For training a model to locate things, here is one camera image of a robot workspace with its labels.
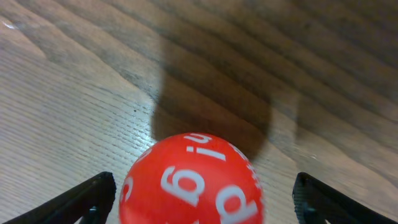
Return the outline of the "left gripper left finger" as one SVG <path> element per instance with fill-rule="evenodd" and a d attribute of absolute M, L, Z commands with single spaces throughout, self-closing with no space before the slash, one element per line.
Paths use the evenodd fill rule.
<path fill-rule="evenodd" d="M 105 224 L 116 198 L 113 174 L 100 172 L 4 224 Z"/>

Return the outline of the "red polyhedral letter ball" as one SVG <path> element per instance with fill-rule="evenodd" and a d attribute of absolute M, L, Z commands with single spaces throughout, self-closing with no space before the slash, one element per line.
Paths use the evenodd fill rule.
<path fill-rule="evenodd" d="M 127 173 L 119 198 L 122 224 L 260 224 L 264 209 L 249 159 L 204 133 L 171 136 L 146 150 Z"/>

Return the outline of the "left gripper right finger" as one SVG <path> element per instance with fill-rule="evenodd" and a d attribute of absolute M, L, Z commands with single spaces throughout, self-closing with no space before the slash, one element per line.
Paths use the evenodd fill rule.
<path fill-rule="evenodd" d="M 397 224 L 305 172 L 297 174 L 292 198 L 300 224 Z"/>

